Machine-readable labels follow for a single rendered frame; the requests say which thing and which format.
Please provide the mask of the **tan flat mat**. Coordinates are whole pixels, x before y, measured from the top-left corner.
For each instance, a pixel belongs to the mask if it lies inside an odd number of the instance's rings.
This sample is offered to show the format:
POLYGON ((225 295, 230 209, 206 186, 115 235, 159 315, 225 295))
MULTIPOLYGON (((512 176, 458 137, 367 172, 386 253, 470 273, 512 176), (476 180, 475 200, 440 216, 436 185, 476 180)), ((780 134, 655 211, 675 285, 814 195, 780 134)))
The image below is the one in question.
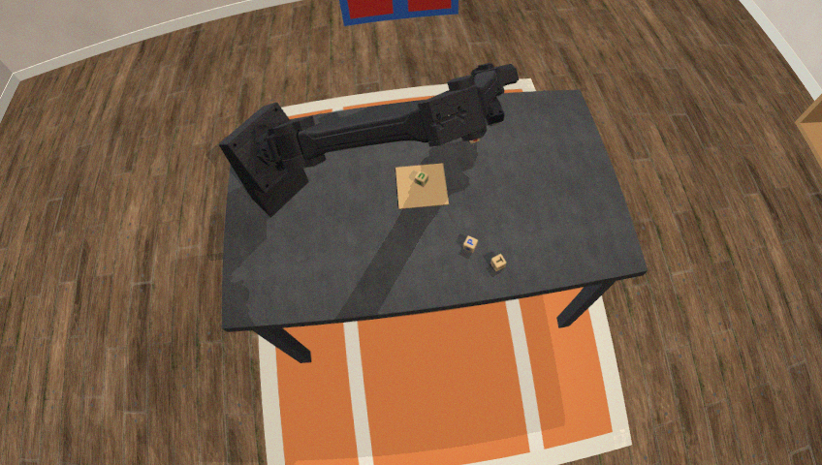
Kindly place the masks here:
POLYGON ((398 167, 395 171, 399 209, 449 205, 443 164, 398 167), (425 187, 415 183, 419 171, 428 174, 425 187))

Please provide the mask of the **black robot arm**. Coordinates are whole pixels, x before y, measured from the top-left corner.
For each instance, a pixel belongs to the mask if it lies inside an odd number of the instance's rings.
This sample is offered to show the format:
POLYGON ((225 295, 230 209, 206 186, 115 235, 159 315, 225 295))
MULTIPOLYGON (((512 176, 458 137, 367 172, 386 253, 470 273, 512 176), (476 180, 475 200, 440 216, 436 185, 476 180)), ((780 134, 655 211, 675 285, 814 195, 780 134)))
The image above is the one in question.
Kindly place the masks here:
POLYGON ((255 172, 299 171, 326 161, 323 153, 380 143, 415 140, 438 146, 459 138, 482 138, 488 123, 494 126, 504 120, 504 111, 496 96, 504 93, 503 86, 518 80, 517 69, 512 64, 498 67, 483 64, 478 65, 471 76, 449 80, 448 91, 408 110, 333 125, 315 125, 312 115, 289 122, 256 124, 255 172))

